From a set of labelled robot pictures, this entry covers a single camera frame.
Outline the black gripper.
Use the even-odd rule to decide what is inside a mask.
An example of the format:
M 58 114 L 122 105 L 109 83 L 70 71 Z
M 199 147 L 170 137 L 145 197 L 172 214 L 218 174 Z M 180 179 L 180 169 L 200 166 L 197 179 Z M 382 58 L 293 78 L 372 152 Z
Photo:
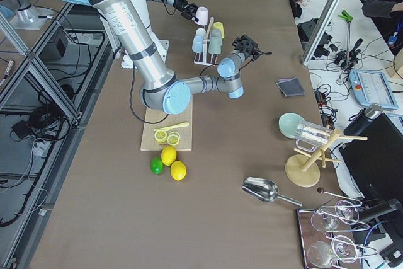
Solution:
M 185 19 L 194 22 L 197 21 L 195 12 L 197 12 L 198 6 L 196 4 L 189 4 L 187 0 L 175 0 L 174 7 L 181 12 L 182 17 L 184 17 Z
M 237 37 L 232 42 L 232 46 L 235 50 L 241 51 L 246 58 L 251 60 L 256 60 L 260 55 L 258 44 L 248 35 Z

